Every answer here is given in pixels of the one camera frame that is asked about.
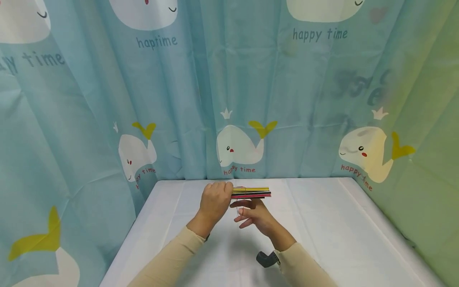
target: bundle of straws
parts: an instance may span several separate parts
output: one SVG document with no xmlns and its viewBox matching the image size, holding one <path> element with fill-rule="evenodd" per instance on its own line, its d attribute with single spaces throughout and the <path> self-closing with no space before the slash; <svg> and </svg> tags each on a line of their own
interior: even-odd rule
<svg viewBox="0 0 459 287">
<path fill-rule="evenodd" d="M 243 187 L 238 186 L 233 188 L 231 199 L 247 199 L 247 198 L 265 198 L 271 197 L 269 187 Z"/>
</svg>

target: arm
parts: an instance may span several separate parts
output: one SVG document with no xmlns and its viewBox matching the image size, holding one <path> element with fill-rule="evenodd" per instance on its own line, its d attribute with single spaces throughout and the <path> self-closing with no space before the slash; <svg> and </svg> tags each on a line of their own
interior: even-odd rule
<svg viewBox="0 0 459 287">
<path fill-rule="evenodd" d="M 280 261 L 280 270 L 294 287 L 336 287 L 303 246 L 280 224 L 269 237 Z"/>
<path fill-rule="evenodd" d="M 131 281 L 129 287 L 171 287 L 188 261 L 197 253 L 231 201 L 233 185 L 209 184 L 196 216 Z"/>
<path fill-rule="evenodd" d="M 293 287 L 336 287 L 328 274 L 271 215 L 260 199 L 240 200 L 230 205 L 232 208 L 239 206 L 249 209 L 240 208 L 235 222 L 245 220 L 240 228 L 254 224 L 270 238 L 280 261 L 281 272 Z"/>
</svg>

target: wrist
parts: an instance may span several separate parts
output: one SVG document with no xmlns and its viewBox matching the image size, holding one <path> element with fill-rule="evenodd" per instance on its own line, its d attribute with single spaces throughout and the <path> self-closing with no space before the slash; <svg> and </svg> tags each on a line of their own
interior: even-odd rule
<svg viewBox="0 0 459 287">
<path fill-rule="evenodd" d="M 202 238 L 207 238 L 214 226 L 215 223 L 213 220 L 209 219 L 208 216 L 198 211 L 186 227 L 192 232 L 196 233 L 196 235 Z"/>
<path fill-rule="evenodd" d="M 280 223 L 277 223 L 277 225 L 274 226 L 268 237 L 271 240 L 274 249 L 278 250 L 279 252 L 289 249 L 293 244 L 297 242 L 295 238 L 290 234 L 290 232 L 288 232 L 288 230 L 285 229 L 285 227 L 283 227 Z"/>
</svg>

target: yellow straw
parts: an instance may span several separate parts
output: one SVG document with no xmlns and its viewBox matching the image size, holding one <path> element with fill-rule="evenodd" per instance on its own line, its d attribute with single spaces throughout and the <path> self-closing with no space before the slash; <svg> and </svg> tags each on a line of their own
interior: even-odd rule
<svg viewBox="0 0 459 287">
<path fill-rule="evenodd" d="M 250 191 L 269 191 L 269 187 L 234 187 L 233 193 Z"/>
</svg>

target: hand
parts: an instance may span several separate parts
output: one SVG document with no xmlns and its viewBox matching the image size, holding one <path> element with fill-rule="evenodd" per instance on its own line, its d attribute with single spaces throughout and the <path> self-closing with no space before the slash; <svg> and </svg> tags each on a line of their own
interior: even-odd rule
<svg viewBox="0 0 459 287">
<path fill-rule="evenodd" d="M 297 241 L 268 211 L 261 199 L 239 200 L 233 202 L 229 207 L 247 207 L 240 208 L 239 216 L 234 219 L 235 222 L 245 220 L 239 228 L 246 228 L 254 224 L 261 233 L 271 239 L 273 246 L 278 251 L 285 251 Z"/>
<path fill-rule="evenodd" d="M 233 184 L 231 182 L 215 182 L 206 185 L 202 193 L 199 210 L 188 223 L 188 229 L 206 238 L 228 210 L 232 193 Z"/>
</svg>

